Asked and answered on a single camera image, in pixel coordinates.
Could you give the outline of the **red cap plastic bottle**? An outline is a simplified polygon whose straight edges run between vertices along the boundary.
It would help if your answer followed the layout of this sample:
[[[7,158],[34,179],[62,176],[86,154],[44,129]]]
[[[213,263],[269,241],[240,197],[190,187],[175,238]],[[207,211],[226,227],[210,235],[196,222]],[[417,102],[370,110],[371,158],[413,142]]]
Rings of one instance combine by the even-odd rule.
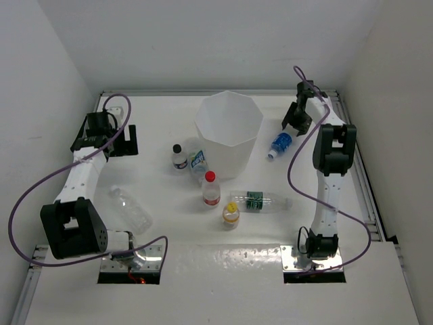
[[[216,207],[221,200],[221,187],[214,171],[207,171],[202,180],[202,200],[208,207]]]

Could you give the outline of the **green label plastic bottle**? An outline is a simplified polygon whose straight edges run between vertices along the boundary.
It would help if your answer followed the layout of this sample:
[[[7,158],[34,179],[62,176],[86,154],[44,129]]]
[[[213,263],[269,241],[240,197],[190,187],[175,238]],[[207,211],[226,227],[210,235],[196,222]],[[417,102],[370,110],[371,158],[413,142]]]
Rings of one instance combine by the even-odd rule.
[[[271,192],[234,190],[229,197],[244,213],[278,213],[289,211],[293,205],[290,198]]]

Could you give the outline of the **blue label plastic bottle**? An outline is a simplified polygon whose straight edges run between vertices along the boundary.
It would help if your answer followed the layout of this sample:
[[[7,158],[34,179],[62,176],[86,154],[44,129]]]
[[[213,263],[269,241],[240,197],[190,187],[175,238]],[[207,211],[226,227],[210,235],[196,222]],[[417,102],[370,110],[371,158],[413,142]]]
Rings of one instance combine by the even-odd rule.
[[[291,145],[292,136],[286,129],[284,129],[272,141],[267,158],[273,160],[278,156],[283,155]]]

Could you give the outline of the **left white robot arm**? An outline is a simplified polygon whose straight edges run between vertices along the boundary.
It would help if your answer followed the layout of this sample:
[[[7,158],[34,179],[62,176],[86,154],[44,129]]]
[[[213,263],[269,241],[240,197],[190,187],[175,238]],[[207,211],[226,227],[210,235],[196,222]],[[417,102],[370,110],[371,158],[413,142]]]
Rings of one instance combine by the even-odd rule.
[[[101,148],[120,129],[124,112],[115,107],[89,113],[70,150],[74,162],[62,191],[40,212],[43,229],[56,259],[103,253],[108,231],[93,205],[99,174],[111,157],[138,154],[136,126],[129,125],[130,140],[122,132],[113,144],[92,158],[84,157]]]

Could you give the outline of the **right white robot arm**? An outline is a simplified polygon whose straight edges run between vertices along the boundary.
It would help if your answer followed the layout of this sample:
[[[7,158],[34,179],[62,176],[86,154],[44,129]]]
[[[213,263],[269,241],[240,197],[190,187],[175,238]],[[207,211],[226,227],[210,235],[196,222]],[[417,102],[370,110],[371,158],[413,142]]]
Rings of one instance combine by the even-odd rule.
[[[338,249],[337,207],[344,177],[353,164],[357,128],[334,112],[326,93],[317,90],[312,81],[301,81],[296,101],[291,103],[281,126],[289,125],[301,136],[313,123],[318,127],[313,150],[318,202],[302,254],[327,259],[334,257]]]

